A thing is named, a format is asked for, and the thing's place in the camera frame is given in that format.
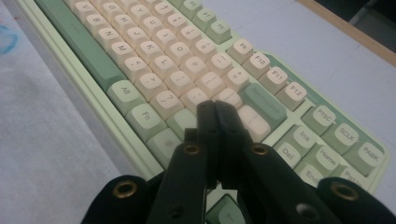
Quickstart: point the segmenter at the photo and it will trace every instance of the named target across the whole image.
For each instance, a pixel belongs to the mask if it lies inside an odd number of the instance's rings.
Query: sage green keycap
[[[184,130],[186,128],[197,127],[196,117],[187,108],[178,111],[175,115],[170,117],[166,121],[166,124],[180,139],[184,139]]]
[[[207,28],[206,34],[216,44],[222,44],[231,39],[230,25],[224,20],[215,21]]]
[[[187,0],[180,6],[180,12],[191,21],[202,8],[201,0]]]
[[[359,140],[359,134],[356,130],[346,123],[333,125],[326,133],[322,135],[323,140],[329,146],[334,148],[338,153],[343,155]]]
[[[116,81],[126,79],[64,2],[36,2],[103,91],[107,91]]]
[[[238,205],[225,195],[206,214],[207,224],[244,224],[245,220]]]
[[[328,176],[340,164],[341,156],[326,145],[315,145],[303,161],[315,166],[323,176]]]
[[[310,108],[302,120],[315,133],[322,135],[335,122],[335,114],[326,105],[320,105]]]
[[[203,32],[209,28],[209,26],[216,21],[216,14],[214,11],[203,8],[195,15],[192,22],[200,28]]]
[[[298,163],[294,172],[307,184],[312,187],[317,187],[318,183],[321,179],[323,179],[323,175],[318,171],[318,169],[309,164],[306,161],[301,161]]]
[[[126,120],[144,142],[166,128],[165,122],[149,104],[136,106],[126,115]]]
[[[304,125],[293,126],[279,141],[290,143],[303,157],[317,142],[317,136]]]
[[[252,83],[239,92],[243,102],[256,110],[274,130],[287,117],[285,107],[259,84]]]
[[[121,80],[108,88],[107,95],[123,116],[137,105],[146,102],[130,80]]]
[[[363,175],[368,175],[383,162],[384,153],[381,147],[364,142],[355,145],[344,155],[344,158]]]
[[[163,168],[168,167],[175,148],[180,144],[180,139],[169,128],[157,133],[147,142],[148,149],[154,154]]]

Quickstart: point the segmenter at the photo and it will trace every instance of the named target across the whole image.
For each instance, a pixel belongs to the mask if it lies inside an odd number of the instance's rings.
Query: keycap
[[[276,144],[274,149],[291,168],[294,168],[301,160],[300,152],[287,142]]]
[[[304,123],[318,135],[322,135],[334,122],[335,114],[326,105],[314,106],[302,117]]]
[[[177,97],[180,97],[182,94],[195,87],[191,78],[182,71],[173,73],[170,77],[167,77],[164,82]]]
[[[225,20],[217,20],[213,22],[205,31],[207,36],[216,44],[222,44],[231,39],[230,25]]]
[[[241,38],[227,49],[227,53],[239,64],[244,63],[253,55],[253,45],[246,39]]]
[[[184,108],[175,115],[171,116],[166,124],[171,128],[179,139],[184,139],[184,130],[187,128],[196,128],[196,117],[187,108]]]
[[[230,88],[220,91],[218,94],[212,97],[212,100],[226,102],[230,105],[233,105],[235,108],[239,108],[243,104],[242,98],[238,95],[238,93]]]
[[[207,213],[208,224],[240,224],[245,223],[241,211],[230,196],[224,196]]]
[[[288,82],[288,74],[278,66],[272,67],[266,74],[258,80],[272,94],[282,90]]]
[[[359,134],[348,124],[341,123],[333,125],[322,135],[322,138],[338,153],[343,155],[359,140]]]
[[[175,148],[180,144],[180,139],[169,128],[157,133],[147,142],[148,148],[163,167],[168,167]]]
[[[184,108],[184,105],[171,91],[162,91],[158,93],[149,103],[163,120],[167,120],[176,112]]]
[[[287,117],[285,107],[257,83],[251,83],[239,94],[245,104],[254,108],[270,124],[272,129],[279,126]]]
[[[144,142],[166,129],[165,122],[149,104],[134,107],[126,115],[126,120],[135,127],[136,133]]]
[[[209,28],[209,26],[216,20],[215,12],[208,8],[203,8],[197,12],[196,16],[192,19],[192,22],[205,32],[207,28]]]
[[[193,115],[197,114],[196,107],[203,101],[209,100],[209,97],[199,88],[193,88],[180,97],[183,105],[186,106]]]
[[[134,85],[148,102],[158,93],[167,90],[165,84],[154,73],[147,73],[141,76]]]
[[[252,107],[242,105],[238,115],[248,130],[253,142],[260,142],[271,132],[271,127]]]
[[[341,156],[326,145],[314,146],[303,158],[303,161],[315,166],[323,176],[332,173],[340,164],[340,160]]]
[[[291,111],[295,110],[305,100],[305,96],[306,89],[298,82],[291,82],[276,94],[276,98]]]
[[[384,160],[384,151],[370,142],[360,143],[350,149],[344,158],[362,175],[370,174]]]
[[[280,140],[290,143],[303,157],[317,142],[317,136],[304,125],[293,126]]]
[[[121,80],[111,85],[107,95],[123,116],[126,116],[135,106],[146,102],[129,80]]]
[[[270,60],[263,53],[257,52],[247,59],[242,66],[256,79],[270,69]]]
[[[294,171],[305,183],[312,187],[317,187],[319,180],[323,179],[323,175],[318,169],[305,161],[301,161]]]
[[[200,77],[195,81],[197,87],[203,90],[208,97],[212,97],[216,93],[222,91],[225,88],[225,84],[214,72],[209,72]]]

